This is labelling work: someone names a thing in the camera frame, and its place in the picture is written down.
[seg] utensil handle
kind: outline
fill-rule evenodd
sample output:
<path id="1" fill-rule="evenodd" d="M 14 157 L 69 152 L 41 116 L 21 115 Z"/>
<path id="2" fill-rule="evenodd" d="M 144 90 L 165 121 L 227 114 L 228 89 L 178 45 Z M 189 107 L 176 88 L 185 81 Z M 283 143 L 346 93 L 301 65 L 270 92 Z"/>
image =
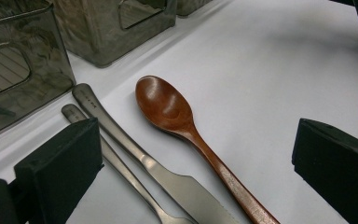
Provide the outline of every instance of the utensil handle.
<path id="1" fill-rule="evenodd" d="M 71 123 L 86 119 L 86 116 L 75 105 L 65 105 L 62 108 L 62 113 Z M 160 220 L 164 219 L 167 216 L 165 212 L 102 136 L 101 149 L 106 160 L 138 191 Z"/>
<path id="2" fill-rule="evenodd" d="M 110 117 L 95 96 L 91 87 L 86 83 L 76 85 L 72 89 L 72 94 L 79 103 L 80 107 L 90 116 L 98 118 L 101 127 L 112 137 L 122 148 L 127 150 L 136 160 L 148 169 L 150 161 L 154 159 L 144 151 L 129 135 Z"/>
<path id="3" fill-rule="evenodd" d="M 279 223 L 211 150 L 195 127 L 188 133 L 184 133 L 184 136 L 196 147 L 204 159 L 211 164 L 238 204 L 254 223 Z"/>

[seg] transparent organizer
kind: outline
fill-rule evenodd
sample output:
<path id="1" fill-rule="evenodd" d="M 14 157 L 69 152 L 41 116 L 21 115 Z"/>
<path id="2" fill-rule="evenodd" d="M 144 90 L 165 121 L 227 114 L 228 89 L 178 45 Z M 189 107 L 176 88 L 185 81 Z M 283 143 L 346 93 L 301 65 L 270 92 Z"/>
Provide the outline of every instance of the transparent organizer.
<path id="1" fill-rule="evenodd" d="M 75 84 L 53 6 L 0 0 L 0 132 Z"/>
<path id="2" fill-rule="evenodd" d="M 180 17 L 187 17 L 200 7 L 203 7 L 212 0 L 177 0 L 176 14 Z"/>
<path id="3" fill-rule="evenodd" d="M 175 25 L 176 0 L 49 0 L 68 50 L 106 67 Z"/>

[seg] white tabletop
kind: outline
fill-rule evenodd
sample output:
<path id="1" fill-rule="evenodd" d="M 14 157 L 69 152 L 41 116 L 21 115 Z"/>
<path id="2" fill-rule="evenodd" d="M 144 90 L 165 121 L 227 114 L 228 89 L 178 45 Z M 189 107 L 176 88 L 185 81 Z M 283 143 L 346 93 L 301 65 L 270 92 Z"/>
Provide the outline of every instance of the white tabletop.
<path id="1" fill-rule="evenodd" d="M 354 7 L 327 0 L 213 0 L 186 19 L 99 69 L 69 54 L 78 83 L 89 83 L 115 121 L 169 170 L 192 175 L 240 222 L 249 223 L 190 144 L 160 132 L 140 112 L 136 81 L 162 77 L 193 109 L 200 134 L 281 223 L 346 223 L 291 163 L 300 118 L 358 138 L 358 19 Z M 0 178 L 68 122 L 71 93 L 0 135 Z M 158 203 L 186 214 L 112 143 Z M 158 223 L 110 166 L 68 223 Z"/>

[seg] wooden spoon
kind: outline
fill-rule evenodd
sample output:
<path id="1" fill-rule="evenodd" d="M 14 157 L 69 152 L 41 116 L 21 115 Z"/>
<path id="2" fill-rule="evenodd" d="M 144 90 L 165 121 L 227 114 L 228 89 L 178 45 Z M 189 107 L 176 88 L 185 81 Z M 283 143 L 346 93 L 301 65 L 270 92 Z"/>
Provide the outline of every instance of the wooden spoon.
<path id="1" fill-rule="evenodd" d="M 148 76 L 139 79 L 135 95 L 138 106 L 151 123 L 165 132 L 184 137 L 195 146 L 254 223 L 279 223 L 203 141 L 190 105 L 176 88 L 159 77 Z"/>

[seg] butter knife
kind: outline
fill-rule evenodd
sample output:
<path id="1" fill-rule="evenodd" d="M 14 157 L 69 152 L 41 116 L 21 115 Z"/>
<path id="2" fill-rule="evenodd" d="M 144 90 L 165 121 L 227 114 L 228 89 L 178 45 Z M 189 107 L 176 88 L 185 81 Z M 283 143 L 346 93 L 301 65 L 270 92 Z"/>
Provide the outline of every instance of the butter knife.
<path id="1" fill-rule="evenodd" d="M 65 105 L 62 108 L 62 113 L 71 123 L 86 119 L 83 112 L 75 105 Z M 193 222 L 186 218 L 171 217 L 168 215 L 102 136 L 101 149 L 103 157 L 138 191 L 152 208 L 153 212 L 158 216 L 162 224 L 193 224 Z"/>
<path id="2" fill-rule="evenodd" d="M 238 223 L 196 179 L 167 170 L 132 140 L 106 112 L 88 84 L 76 85 L 72 89 L 72 94 L 80 107 L 90 116 L 98 118 L 106 133 L 132 155 L 199 224 Z"/>

